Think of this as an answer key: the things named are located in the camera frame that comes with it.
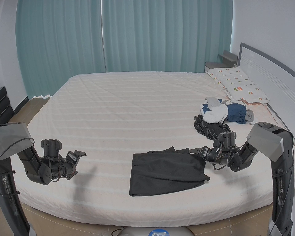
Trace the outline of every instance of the black baseboard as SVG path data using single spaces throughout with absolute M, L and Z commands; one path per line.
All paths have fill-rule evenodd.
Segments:
M 26 97 L 17 107 L 16 109 L 14 109 L 14 114 L 16 115 L 21 109 L 22 107 L 29 101 L 29 98 Z

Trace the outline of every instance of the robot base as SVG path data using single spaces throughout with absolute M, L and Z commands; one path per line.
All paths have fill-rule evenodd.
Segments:
M 187 227 L 126 227 L 118 236 L 194 236 Z

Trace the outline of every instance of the white wall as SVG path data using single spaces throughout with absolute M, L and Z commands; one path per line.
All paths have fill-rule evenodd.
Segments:
M 13 109 L 27 97 L 15 40 L 17 1 L 0 0 L 0 87 L 6 87 Z
M 295 71 L 295 0 L 233 0 L 232 53 L 241 42 Z

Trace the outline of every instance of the pillow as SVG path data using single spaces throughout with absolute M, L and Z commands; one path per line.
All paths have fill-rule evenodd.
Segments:
M 248 103 L 268 103 L 265 93 L 249 80 L 249 77 L 238 66 L 235 68 L 215 68 L 206 71 L 231 100 L 246 100 Z

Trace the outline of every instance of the black furniture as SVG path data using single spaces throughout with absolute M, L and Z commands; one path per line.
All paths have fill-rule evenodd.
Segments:
M 14 116 L 5 87 L 0 88 L 0 124 L 6 124 Z
M 205 63 L 204 71 L 208 71 L 214 68 L 234 67 L 235 64 L 237 64 L 238 56 L 233 53 L 230 53 L 227 50 L 224 50 L 223 54 L 218 54 L 218 56 L 222 58 L 222 62 L 220 63 L 207 61 Z

